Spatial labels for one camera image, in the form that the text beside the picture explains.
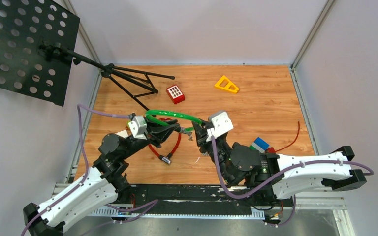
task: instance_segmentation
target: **wooden tabletop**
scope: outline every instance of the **wooden tabletop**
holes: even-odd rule
[[[228,112],[234,129],[228,133],[227,141],[232,145],[239,142],[249,146],[258,136],[275,149],[293,141],[300,121],[298,140],[281,154],[313,155],[311,141],[306,129],[289,68],[284,65],[171,65],[171,66],[129,66],[128,68],[154,73],[174,75],[175,80],[152,76],[159,94],[140,97],[153,110],[169,110],[186,113],[207,120],[208,116],[220,110]],[[214,84],[222,75],[227,76],[239,87],[237,94],[219,90]],[[118,81],[133,94],[146,90],[122,79]],[[166,88],[177,84],[184,93],[185,101],[173,104]],[[114,114],[136,113],[145,110],[109,79],[102,79],[97,95],[95,110]],[[89,163],[100,155],[98,148],[108,133],[124,130],[126,120],[92,115],[85,139],[85,151]],[[180,120],[183,127],[190,122]],[[167,155],[176,143],[174,133],[157,150]],[[202,156],[196,141],[182,136],[179,148],[171,158],[170,166],[161,162],[148,147],[139,151],[126,162],[130,183],[219,183],[210,157]],[[85,172],[83,158],[80,159],[76,178]]]

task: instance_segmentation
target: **blue block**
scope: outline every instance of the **blue block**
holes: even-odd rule
[[[259,147],[261,147],[263,150],[267,150],[267,148],[269,148],[269,144],[266,143],[263,139],[261,139],[260,137],[257,137],[254,141],[255,144],[257,144]]]

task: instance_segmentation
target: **yellow plastic block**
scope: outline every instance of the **yellow plastic block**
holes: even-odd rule
[[[223,87],[221,86],[221,84],[223,82],[227,82],[227,84]],[[218,82],[215,83],[214,87],[216,87],[217,89],[222,89],[224,91],[227,91],[227,92],[231,92],[231,93],[238,93],[238,90],[240,90],[233,82],[231,82],[229,80],[229,78],[227,78],[225,75],[223,75],[220,80],[218,80]]]

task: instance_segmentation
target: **tripod leg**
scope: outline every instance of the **tripod leg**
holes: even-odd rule
[[[142,103],[140,100],[138,100],[136,96],[132,95],[132,93],[130,93],[126,88],[124,88],[124,86],[122,86],[120,83],[118,83],[118,81],[116,81],[114,78],[112,78],[112,76],[109,76],[108,78],[112,82],[114,82],[118,87],[120,87],[126,94],[128,94],[128,96],[130,96],[132,99],[134,99],[134,101],[136,101],[138,104],[140,104],[140,106],[142,106],[144,109],[146,109],[146,111],[149,110],[149,108],[146,107],[146,105],[144,105],[144,103]]]
[[[171,79],[171,80],[175,79],[174,76],[170,76],[170,75],[162,75],[162,74],[152,73],[152,72],[148,72],[148,71],[134,70],[134,69],[128,69],[128,68],[123,68],[123,67],[118,67],[118,66],[115,66],[114,69],[128,71],[128,72],[134,72],[134,73],[138,73],[138,74],[145,74],[145,75],[163,77],[163,78],[168,78],[168,79]]]

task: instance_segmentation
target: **green hose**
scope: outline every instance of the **green hose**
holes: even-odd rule
[[[194,121],[194,122],[202,125],[202,121],[199,118],[196,118],[196,117],[193,117],[193,116],[190,116],[190,115],[186,115],[186,114],[183,114],[183,113],[170,112],[170,111],[161,111],[161,110],[149,110],[149,111],[146,111],[146,118],[147,119],[149,119],[150,121],[152,121],[154,123],[163,125],[163,126],[166,126],[168,124],[166,122],[164,122],[164,121],[161,121],[161,120],[153,117],[152,115],[159,115],[159,116],[165,116],[165,117],[176,117],[176,118],[187,119],[187,120],[191,120],[191,121]],[[193,127],[186,128],[185,130],[186,131],[192,131]]]

